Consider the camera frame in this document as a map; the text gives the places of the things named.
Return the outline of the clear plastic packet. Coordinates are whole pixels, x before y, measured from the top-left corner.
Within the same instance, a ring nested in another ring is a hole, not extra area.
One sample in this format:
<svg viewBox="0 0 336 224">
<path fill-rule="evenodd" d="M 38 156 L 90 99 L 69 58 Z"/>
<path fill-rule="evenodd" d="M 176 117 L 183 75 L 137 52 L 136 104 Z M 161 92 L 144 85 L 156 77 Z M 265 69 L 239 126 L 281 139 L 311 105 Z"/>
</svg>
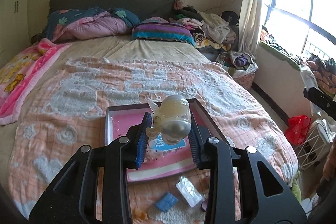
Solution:
<svg viewBox="0 0 336 224">
<path fill-rule="evenodd" d="M 187 177 L 181 176 L 176 187 L 190 207 L 195 207 L 198 203 L 203 201 L 203 196 Z"/>
</svg>

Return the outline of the polka-dot lace bow hair clip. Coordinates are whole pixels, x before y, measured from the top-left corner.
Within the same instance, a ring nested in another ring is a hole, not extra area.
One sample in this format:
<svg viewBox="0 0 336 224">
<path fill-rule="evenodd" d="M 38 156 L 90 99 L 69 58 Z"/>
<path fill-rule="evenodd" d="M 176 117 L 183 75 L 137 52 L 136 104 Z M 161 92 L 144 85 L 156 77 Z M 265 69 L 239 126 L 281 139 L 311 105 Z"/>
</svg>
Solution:
<svg viewBox="0 0 336 224">
<path fill-rule="evenodd" d="M 158 150 L 147 146 L 144 162 L 155 162 L 163 159 L 182 160 L 191 157 L 185 147 L 175 147 L 168 150 Z"/>
</svg>

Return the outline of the blue plastic small box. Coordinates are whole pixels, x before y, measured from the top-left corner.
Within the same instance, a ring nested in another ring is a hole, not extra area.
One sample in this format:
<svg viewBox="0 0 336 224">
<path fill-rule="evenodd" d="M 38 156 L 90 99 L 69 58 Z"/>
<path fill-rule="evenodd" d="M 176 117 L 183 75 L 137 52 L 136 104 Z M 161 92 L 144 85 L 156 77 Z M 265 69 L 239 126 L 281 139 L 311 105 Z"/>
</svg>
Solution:
<svg viewBox="0 0 336 224">
<path fill-rule="evenodd" d="M 172 195 L 170 192 L 166 192 L 159 200 L 154 203 L 154 206 L 158 210 L 167 213 L 177 202 L 178 199 L 176 196 Z"/>
</svg>

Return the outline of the green fuzzy blanket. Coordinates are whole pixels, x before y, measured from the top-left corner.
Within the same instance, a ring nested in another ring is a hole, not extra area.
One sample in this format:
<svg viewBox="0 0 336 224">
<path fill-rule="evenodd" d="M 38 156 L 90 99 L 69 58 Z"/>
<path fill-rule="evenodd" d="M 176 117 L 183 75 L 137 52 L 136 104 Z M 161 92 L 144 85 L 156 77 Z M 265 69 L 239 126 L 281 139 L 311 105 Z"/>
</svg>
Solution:
<svg viewBox="0 0 336 224">
<path fill-rule="evenodd" d="M 302 201 L 303 178 L 300 171 L 297 171 L 290 183 L 291 192 L 299 203 Z"/>
</svg>

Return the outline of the red plastic bag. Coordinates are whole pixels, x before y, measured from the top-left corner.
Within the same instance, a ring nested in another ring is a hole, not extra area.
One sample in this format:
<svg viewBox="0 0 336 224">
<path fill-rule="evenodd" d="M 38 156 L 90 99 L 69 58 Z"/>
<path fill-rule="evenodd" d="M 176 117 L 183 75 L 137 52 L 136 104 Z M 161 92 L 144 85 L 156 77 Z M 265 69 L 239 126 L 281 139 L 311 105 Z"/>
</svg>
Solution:
<svg viewBox="0 0 336 224">
<path fill-rule="evenodd" d="M 311 123 L 311 118 L 306 115 L 299 115 L 288 119 L 288 128 L 285 137 L 292 145 L 302 144 L 307 136 Z"/>
</svg>

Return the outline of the orange cloud-pattern quilt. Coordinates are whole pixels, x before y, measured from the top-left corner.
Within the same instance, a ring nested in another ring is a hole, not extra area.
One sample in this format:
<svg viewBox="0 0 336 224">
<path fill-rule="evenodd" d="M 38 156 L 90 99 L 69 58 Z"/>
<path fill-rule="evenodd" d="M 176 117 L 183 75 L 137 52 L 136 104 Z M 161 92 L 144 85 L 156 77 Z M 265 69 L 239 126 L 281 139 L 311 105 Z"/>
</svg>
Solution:
<svg viewBox="0 0 336 224">
<path fill-rule="evenodd" d="M 286 137 L 243 87 L 216 63 L 68 60 L 23 108 L 9 164 L 9 191 L 28 217 L 47 185 L 84 144 L 103 144 L 109 106 L 197 99 L 237 148 L 253 145 L 290 184 L 298 160 Z"/>
</svg>

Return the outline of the window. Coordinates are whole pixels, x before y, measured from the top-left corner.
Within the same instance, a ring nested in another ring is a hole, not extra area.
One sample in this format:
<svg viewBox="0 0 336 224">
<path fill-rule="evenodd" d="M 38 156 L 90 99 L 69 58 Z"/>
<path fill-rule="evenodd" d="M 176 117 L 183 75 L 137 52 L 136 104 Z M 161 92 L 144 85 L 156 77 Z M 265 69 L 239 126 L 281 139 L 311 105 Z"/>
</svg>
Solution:
<svg viewBox="0 0 336 224">
<path fill-rule="evenodd" d="M 335 0 L 263 0 L 261 22 L 288 53 L 335 57 Z"/>
</svg>

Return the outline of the cream curtain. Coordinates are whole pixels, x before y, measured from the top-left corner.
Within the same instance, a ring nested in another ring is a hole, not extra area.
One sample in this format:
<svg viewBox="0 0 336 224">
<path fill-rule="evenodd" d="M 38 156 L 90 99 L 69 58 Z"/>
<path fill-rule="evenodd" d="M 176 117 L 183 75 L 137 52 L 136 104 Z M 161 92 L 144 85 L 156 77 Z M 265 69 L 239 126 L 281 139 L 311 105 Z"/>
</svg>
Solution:
<svg viewBox="0 0 336 224">
<path fill-rule="evenodd" d="M 239 51 L 256 57 L 260 41 L 263 0 L 243 0 L 239 18 Z"/>
</svg>

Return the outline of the pile of clothes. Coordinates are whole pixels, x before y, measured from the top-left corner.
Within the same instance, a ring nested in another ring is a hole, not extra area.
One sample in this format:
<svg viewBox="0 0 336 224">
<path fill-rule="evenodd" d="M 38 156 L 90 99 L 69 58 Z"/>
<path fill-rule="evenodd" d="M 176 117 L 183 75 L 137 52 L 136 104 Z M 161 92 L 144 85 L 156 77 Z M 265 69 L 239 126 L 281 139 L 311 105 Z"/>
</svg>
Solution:
<svg viewBox="0 0 336 224">
<path fill-rule="evenodd" d="M 230 21 L 217 14 L 197 11 L 180 0 L 174 2 L 172 13 L 169 21 L 187 28 L 198 49 L 211 47 L 227 52 L 237 39 Z"/>
</svg>

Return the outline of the pink cartoon blanket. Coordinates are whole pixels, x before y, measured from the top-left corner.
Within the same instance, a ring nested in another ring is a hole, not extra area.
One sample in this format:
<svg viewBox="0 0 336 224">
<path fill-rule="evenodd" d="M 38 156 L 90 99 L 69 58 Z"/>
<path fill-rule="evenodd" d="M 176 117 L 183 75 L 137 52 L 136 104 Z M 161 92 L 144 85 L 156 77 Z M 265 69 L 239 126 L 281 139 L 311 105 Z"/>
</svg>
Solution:
<svg viewBox="0 0 336 224">
<path fill-rule="evenodd" d="M 1 125 L 18 120 L 26 97 L 60 54 L 71 45 L 48 39 L 18 53 L 1 69 Z"/>
</svg>

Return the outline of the beige bed sheet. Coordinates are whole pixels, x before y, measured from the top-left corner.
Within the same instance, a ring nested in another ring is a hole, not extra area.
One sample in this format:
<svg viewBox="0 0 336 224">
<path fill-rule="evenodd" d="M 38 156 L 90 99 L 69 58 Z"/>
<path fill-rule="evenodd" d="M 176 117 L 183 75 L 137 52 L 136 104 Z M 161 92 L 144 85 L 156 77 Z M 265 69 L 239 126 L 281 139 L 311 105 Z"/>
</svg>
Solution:
<svg viewBox="0 0 336 224">
<path fill-rule="evenodd" d="M 132 41 L 129 36 L 108 36 L 72 42 L 63 51 L 46 73 L 39 79 L 27 95 L 19 119 L 26 116 L 42 85 L 63 67 L 70 58 L 84 56 L 113 60 L 154 60 L 188 63 L 208 63 L 209 59 L 187 43 L 155 42 L 146 40 Z"/>
</svg>

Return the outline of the cream wardrobe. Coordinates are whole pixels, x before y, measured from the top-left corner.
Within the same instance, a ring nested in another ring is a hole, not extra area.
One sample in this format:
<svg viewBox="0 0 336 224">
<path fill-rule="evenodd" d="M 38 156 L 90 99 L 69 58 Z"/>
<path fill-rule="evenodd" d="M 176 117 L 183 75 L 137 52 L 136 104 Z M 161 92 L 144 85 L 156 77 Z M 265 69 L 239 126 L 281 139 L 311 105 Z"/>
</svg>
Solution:
<svg viewBox="0 0 336 224">
<path fill-rule="evenodd" d="M 30 45 L 28 0 L 1 0 L 1 67 Z"/>
</svg>

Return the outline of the pink and navy folded duvet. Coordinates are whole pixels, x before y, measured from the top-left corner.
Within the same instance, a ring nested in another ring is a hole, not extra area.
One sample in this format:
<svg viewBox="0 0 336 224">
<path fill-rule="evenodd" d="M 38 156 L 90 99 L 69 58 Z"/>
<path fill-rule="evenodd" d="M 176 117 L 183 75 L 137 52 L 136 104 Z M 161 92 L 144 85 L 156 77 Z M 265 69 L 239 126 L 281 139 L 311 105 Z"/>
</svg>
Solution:
<svg viewBox="0 0 336 224">
<path fill-rule="evenodd" d="M 50 13 L 44 37 L 61 42 L 124 35 L 139 23 L 139 17 L 124 8 L 58 10 Z"/>
</svg>

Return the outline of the purple teal striped pillow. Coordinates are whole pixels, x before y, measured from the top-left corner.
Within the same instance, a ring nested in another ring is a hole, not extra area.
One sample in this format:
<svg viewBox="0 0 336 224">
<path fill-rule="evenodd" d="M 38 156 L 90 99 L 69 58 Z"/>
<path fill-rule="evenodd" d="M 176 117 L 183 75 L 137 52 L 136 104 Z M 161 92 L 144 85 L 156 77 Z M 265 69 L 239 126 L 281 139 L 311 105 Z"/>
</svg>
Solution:
<svg viewBox="0 0 336 224">
<path fill-rule="evenodd" d="M 132 40 L 155 40 L 164 42 L 188 43 L 195 47 L 190 31 L 178 23 L 170 23 L 159 17 L 143 20 L 131 32 Z"/>
</svg>

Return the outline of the dark grey headboard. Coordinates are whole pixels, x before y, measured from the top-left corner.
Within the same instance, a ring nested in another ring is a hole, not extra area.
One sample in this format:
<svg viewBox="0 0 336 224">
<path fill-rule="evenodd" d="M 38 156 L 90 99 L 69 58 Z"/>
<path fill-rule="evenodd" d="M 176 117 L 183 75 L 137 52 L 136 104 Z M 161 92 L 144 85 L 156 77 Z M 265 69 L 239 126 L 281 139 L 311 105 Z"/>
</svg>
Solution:
<svg viewBox="0 0 336 224">
<path fill-rule="evenodd" d="M 173 5 L 177 0 L 50 0 L 49 13 L 58 10 L 86 10 L 99 7 L 124 8 L 136 14 L 141 21 L 153 16 L 168 20 L 173 16 Z"/>
</svg>

